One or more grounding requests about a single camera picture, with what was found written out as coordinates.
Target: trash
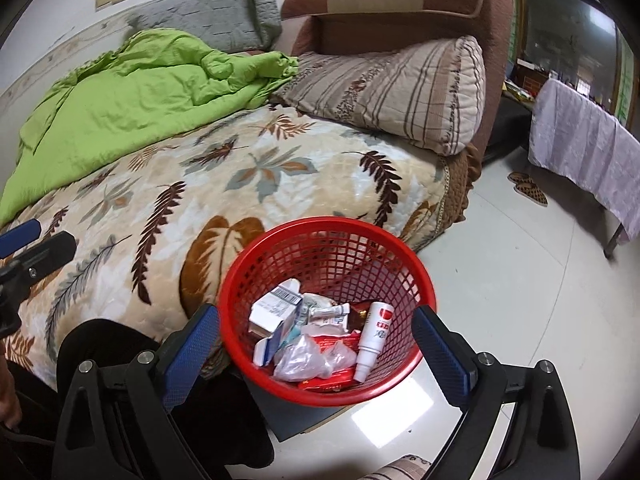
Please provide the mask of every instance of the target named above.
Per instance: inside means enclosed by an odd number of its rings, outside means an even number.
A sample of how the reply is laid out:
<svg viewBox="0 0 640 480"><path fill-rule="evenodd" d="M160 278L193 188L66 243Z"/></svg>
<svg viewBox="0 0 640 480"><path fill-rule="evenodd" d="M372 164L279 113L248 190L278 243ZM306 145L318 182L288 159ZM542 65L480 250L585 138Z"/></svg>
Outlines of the trash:
<svg viewBox="0 0 640 480"><path fill-rule="evenodd" d="M378 355L382 352L393 315L394 308L388 303L381 301L371 303L367 322L364 324L358 343L360 351L356 360L354 379L359 383L363 383L367 379Z"/></svg>
<svg viewBox="0 0 640 480"><path fill-rule="evenodd" d="M303 294L303 302L308 304L309 324L318 326L336 325L342 328L342 333L347 333L347 316L350 312L349 303L340 305L330 298L309 292Z"/></svg>
<svg viewBox="0 0 640 480"><path fill-rule="evenodd" d="M314 338L301 335L288 346L278 350L274 357L276 367L273 376L289 382L316 377L328 379L334 372L353 367L356 352L341 339L332 339L333 342L321 339L321 344L318 344Z"/></svg>
<svg viewBox="0 0 640 480"><path fill-rule="evenodd" d="M351 303L351 311L347 317L347 330L353 332L354 330L360 330L364 328L364 323L367 321L367 314L369 313L369 307L371 303L378 300L365 300L358 303Z"/></svg>
<svg viewBox="0 0 640 480"><path fill-rule="evenodd" d="M339 392L350 386L359 384L353 379L355 367L347 368L341 372L332 374L328 379L309 379L298 383L298 389L311 390L313 392Z"/></svg>
<svg viewBox="0 0 640 480"><path fill-rule="evenodd" d="M331 348L322 352L322 355L324 355L327 362L331 365L334 374L352 367L356 364L356 359L358 357L356 352L351 350L351 348L345 345L341 340L338 340L338 342L331 346Z"/></svg>
<svg viewBox="0 0 640 480"><path fill-rule="evenodd" d="M271 362L287 339L302 303L300 282L295 278L282 282L255 301L249 315L249 332L262 338L254 347L255 365L265 366Z"/></svg>
<svg viewBox="0 0 640 480"><path fill-rule="evenodd" d="M309 320L314 321L327 317L348 316L350 310L349 303L332 306L313 306L309 309Z"/></svg>
<svg viewBox="0 0 640 480"><path fill-rule="evenodd" d="M318 343L323 352L334 348L339 341L347 348L350 348L353 354L356 355L358 352L358 342L360 341L360 332L352 332L340 338L320 336L315 337L314 341ZM314 378L308 381L302 381L298 384L298 388L300 390L313 390L316 392L339 392L349 386L358 384L353 380L355 370L356 367L351 365L345 370L334 372L328 379Z"/></svg>
<svg viewBox="0 0 640 480"><path fill-rule="evenodd" d="M318 336L330 336L330 337L345 337L349 335L342 325L316 325L313 323L309 323L308 325L303 326L300 329L300 333L304 335L309 335L311 337Z"/></svg>
<svg viewBox="0 0 640 480"><path fill-rule="evenodd" d="M249 332L261 337L254 364L274 361L273 376L303 390L337 392L363 383L382 352L393 306L377 300L338 304L300 293L291 278L252 305Z"/></svg>
<svg viewBox="0 0 640 480"><path fill-rule="evenodd" d="M281 381L297 382L314 377L328 379L334 372L318 343L308 335L301 335L281 352L273 371L273 376Z"/></svg>

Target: person's leg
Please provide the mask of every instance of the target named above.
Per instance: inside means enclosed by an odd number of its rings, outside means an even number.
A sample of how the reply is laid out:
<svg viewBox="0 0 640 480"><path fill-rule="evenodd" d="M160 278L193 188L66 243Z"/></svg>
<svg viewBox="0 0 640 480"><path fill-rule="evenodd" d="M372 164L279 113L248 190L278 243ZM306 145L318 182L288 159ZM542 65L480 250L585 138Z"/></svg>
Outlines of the person's leg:
<svg viewBox="0 0 640 480"><path fill-rule="evenodd" d="M106 319L87 321L62 341L58 354L58 394L64 399L78 365L92 359L99 367L131 362L159 344L137 330ZM273 461L273 446L260 410L244 381L228 372L196 380L172 417L194 455L209 472L223 464L265 467Z"/></svg>
<svg viewBox="0 0 640 480"><path fill-rule="evenodd" d="M82 361L92 359L99 367L128 364L159 343L141 332L109 319L91 319L78 325L63 340L58 352L56 381L58 398L64 403L71 380Z"/></svg>
<svg viewBox="0 0 640 480"><path fill-rule="evenodd" d="M55 440L58 429L58 398L54 390L20 365L7 361L9 371L14 376L15 391L22 409L22 421L18 425L20 434L35 436L44 440ZM0 448L10 450L20 457L25 468L37 479L51 477L53 448L29 442L12 442L0 436ZM0 470L4 464L0 460Z"/></svg>

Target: white tiled floor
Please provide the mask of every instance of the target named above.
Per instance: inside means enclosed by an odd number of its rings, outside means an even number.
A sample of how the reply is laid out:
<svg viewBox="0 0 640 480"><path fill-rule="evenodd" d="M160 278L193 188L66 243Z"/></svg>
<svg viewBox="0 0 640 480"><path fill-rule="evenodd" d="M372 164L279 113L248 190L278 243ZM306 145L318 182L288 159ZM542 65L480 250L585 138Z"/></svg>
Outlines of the white tiled floor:
<svg viewBox="0 0 640 480"><path fill-rule="evenodd" d="M556 364L572 410L582 478L595 480L640 412L640 241L616 248L607 261L602 245L617 227L614 218L591 195L539 168L527 171L546 192L548 207L520 196L506 177L525 164L524 150L517 150L485 167L470 194L467 220L420 257L441 318L475 350L507 364L533 365L542 358ZM358 412L374 402L379 423L361 429L356 422L367 413ZM379 400L309 434L275 442L270 467L236 466L232 474L348 480L407 453L433 460L458 414L423 362ZM505 407L474 478L489 473L510 415Z"/></svg>

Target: cushion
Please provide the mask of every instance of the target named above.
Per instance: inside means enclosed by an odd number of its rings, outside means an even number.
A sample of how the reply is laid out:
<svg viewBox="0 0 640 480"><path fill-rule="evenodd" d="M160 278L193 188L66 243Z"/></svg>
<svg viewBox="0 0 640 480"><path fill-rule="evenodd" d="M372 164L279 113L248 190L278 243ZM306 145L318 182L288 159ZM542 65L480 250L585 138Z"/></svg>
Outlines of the cushion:
<svg viewBox="0 0 640 480"><path fill-rule="evenodd" d="M420 480L430 467L431 462L417 455L405 455L360 480Z"/></svg>
<svg viewBox="0 0 640 480"><path fill-rule="evenodd" d="M282 33L271 45L287 56L299 56L317 50L318 19L315 16L298 16L282 20Z"/></svg>
<svg viewBox="0 0 640 480"><path fill-rule="evenodd" d="M441 155L461 152L480 125L484 63L471 36L298 61L298 76L272 98L308 114L383 130Z"/></svg>
<svg viewBox="0 0 640 480"><path fill-rule="evenodd" d="M232 54L267 50L280 33L276 0L155 0L128 17L132 31L177 28Z"/></svg>

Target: pillow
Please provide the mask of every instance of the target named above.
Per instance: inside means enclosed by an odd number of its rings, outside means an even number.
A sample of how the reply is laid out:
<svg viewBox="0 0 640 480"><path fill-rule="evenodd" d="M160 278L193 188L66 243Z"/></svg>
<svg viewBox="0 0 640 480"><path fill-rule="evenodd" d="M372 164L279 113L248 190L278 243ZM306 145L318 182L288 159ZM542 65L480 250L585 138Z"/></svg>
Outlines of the pillow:
<svg viewBox="0 0 640 480"><path fill-rule="evenodd" d="M168 27L232 54L268 50L280 34L276 0L155 0L131 9L131 33Z"/></svg>
<svg viewBox="0 0 640 480"><path fill-rule="evenodd" d="M433 40L398 52L298 58L272 98L325 119L383 130L441 155L464 149L484 111L484 63L475 38Z"/></svg>

